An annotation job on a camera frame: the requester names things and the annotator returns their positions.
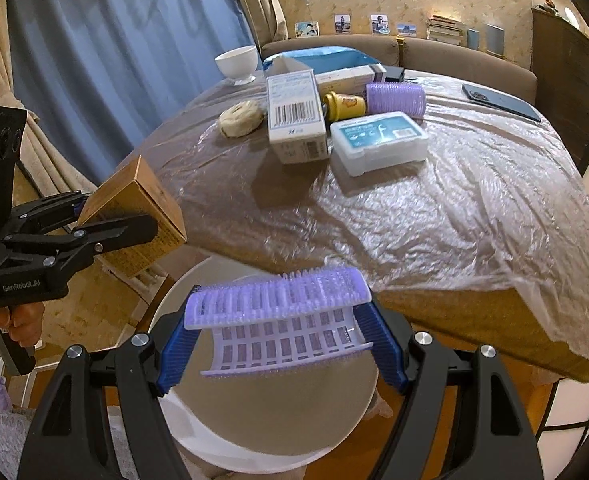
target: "white plate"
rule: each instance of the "white plate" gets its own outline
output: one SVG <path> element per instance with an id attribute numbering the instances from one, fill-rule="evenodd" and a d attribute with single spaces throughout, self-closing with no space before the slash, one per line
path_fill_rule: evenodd
<path id="1" fill-rule="evenodd" d="M 155 314 L 179 309 L 193 285 L 209 285 L 264 274 L 211 256 L 186 273 Z M 287 373 L 214 379 L 212 333 L 199 337 L 181 383 L 161 401 L 174 439 L 212 465 L 236 472 L 268 474 L 307 465 L 337 447 L 365 413 L 378 370 L 370 352 L 298 367 Z"/>

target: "human hand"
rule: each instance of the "human hand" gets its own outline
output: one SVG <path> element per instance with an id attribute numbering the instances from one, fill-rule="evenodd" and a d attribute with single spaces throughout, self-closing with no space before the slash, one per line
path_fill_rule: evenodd
<path id="1" fill-rule="evenodd" d="M 0 308 L 0 328 L 7 329 L 12 341 L 23 348 L 34 346 L 41 337 L 44 311 L 41 302 L 19 305 L 12 313 L 7 308 Z"/>

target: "blue curtain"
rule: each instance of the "blue curtain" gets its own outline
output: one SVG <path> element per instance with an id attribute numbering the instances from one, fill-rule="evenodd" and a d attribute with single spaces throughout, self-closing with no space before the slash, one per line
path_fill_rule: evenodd
<path id="1" fill-rule="evenodd" d="M 254 44 L 238 0 L 8 0 L 15 95 L 95 183 Z"/>

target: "brown cardboard box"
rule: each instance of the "brown cardboard box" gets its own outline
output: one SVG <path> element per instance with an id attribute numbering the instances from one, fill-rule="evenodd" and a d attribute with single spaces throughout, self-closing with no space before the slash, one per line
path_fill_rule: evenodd
<path id="1" fill-rule="evenodd" d="M 143 157 L 113 174 L 88 198 L 78 225 L 147 213 L 157 220 L 153 241 L 106 253 L 105 260 L 128 278 L 186 243 L 186 227 L 177 202 L 163 189 Z"/>

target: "sofa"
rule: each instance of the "sofa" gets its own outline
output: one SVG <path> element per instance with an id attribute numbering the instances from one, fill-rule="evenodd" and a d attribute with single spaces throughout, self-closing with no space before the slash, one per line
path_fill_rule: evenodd
<path id="1" fill-rule="evenodd" d="M 537 77 L 529 70 L 484 52 L 420 38 L 397 40 L 394 36 L 371 34 L 299 38 L 265 44 L 261 57 L 265 59 L 287 50 L 332 45 L 356 48 L 384 65 L 402 66 L 489 86 L 520 97 L 532 105 L 536 100 Z"/>

